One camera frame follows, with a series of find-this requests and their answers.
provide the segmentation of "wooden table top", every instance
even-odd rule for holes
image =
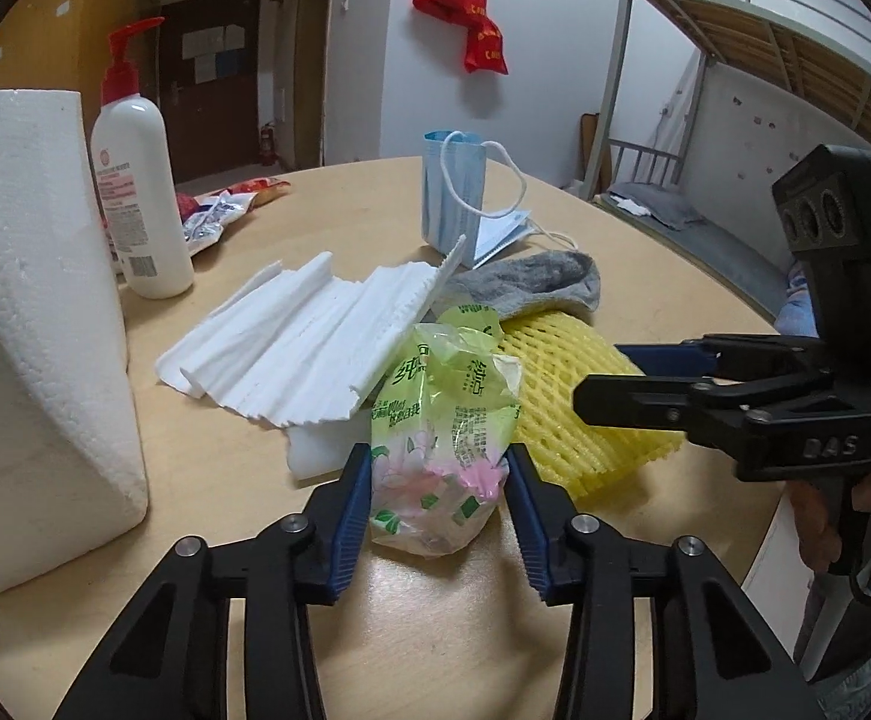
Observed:
[[[335,274],[347,279],[380,265],[435,263],[419,231],[420,170],[418,158],[403,158],[285,176],[289,196],[247,215],[197,256],[187,295],[148,301],[122,288],[149,516],[107,546],[0,594],[0,698],[15,720],[52,717],[122,606],[180,536],[198,533],[210,544],[250,538],[303,507],[311,488],[290,477],[281,431],[159,384],[154,361],[274,260],[295,269],[331,251]],[[503,207],[514,188],[511,174],[489,162],[485,207]],[[534,179],[525,207],[595,258],[602,305],[593,324],[613,343],[770,330],[725,287],[624,221]],[[522,245],[512,256],[533,250]],[[778,499],[776,485],[744,485],[725,455],[687,445],[586,508],[634,538],[701,536],[741,581]],[[643,717],[651,706],[650,623],[645,605],[636,613],[635,716]],[[546,608],[528,586],[505,512],[469,548],[441,560],[365,548],[340,603],[312,608],[311,620],[330,720],[552,716],[569,610]],[[229,649],[229,717],[241,720],[238,602]]]

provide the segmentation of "metal screw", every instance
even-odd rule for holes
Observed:
[[[202,542],[195,536],[184,536],[175,542],[175,554],[180,557],[192,557],[202,549]]]
[[[698,536],[682,536],[678,540],[679,552],[689,557],[698,557],[705,552],[705,543]]]
[[[279,520],[279,527],[286,533],[302,533],[309,527],[309,517],[305,514],[287,514]]]
[[[602,523],[597,517],[592,517],[592,514],[576,514],[576,517],[572,518],[572,527],[578,533],[595,533],[600,525]]]

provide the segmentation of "mask ear loop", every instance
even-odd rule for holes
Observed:
[[[519,191],[519,199],[517,199],[514,204],[510,205],[509,208],[506,208],[501,211],[481,211],[477,208],[473,208],[469,205],[465,200],[458,196],[458,192],[456,191],[456,187],[453,186],[452,178],[449,176],[449,169],[445,164],[445,155],[446,151],[449,147],[449,143],[458,136],[464,135],[465,133],[460,132],[456,129],[455,132],[449,134],[444,141],[442,141],[442,148],[439,149],[438,162],[439,167],[442,168],[442,179],[445,181],[446,189],[449,190],[450,196],[459,205],[462,206],[466,211],[471,214],[477,215],[477,217],[482,218],[504,218],[507,217],[512,212],[516,211],[520,205],[522,205],[522,201],[525,199],[525,193],[528,191],[528,181],[525,180],[525,175],[522,170],[519,170],[519,167],[512,161],[512,158],[509,156],[509,151],[506,151],[506,147],[501,143],[496,143],[495,141],[483,141],[481,146],[493,146],[497,151],[501,154],[504,160],[506,160],[506,165],[509,165],[512,172],[514,172],[519,177],[519,183],[521,184],[521,189]],[[533,228],[534,233],[538,235],[544,235],[550,241],[555,244],[559,244],[561,247],[569,247],[573,251],[578,251],[578,244],[567,234],[561,232],[549,232],[549,230],[545,229],[541,224],[537,223],[534,220],[528,220],[528,224],[531,228]]]

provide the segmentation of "human hand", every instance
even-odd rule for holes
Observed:
[[[829,522],[825,498],[808,482],[789,482],[786,488],[795,513],[802,562],[824,573],[842,553],[842,539]],[[852,506],[857,512],[871,512],[871,474],[853,488]]]

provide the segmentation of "lotion bottle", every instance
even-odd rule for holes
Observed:
[[[146,19],[109,35],[112,66],[103,79],[103,109],[92,130],[92,164],[106,224],[130,288],[143,298],[172,298],[194,280],[175,202],[166,125],[139,94],[139,71],[125,59],[133,35],[155,28]]]

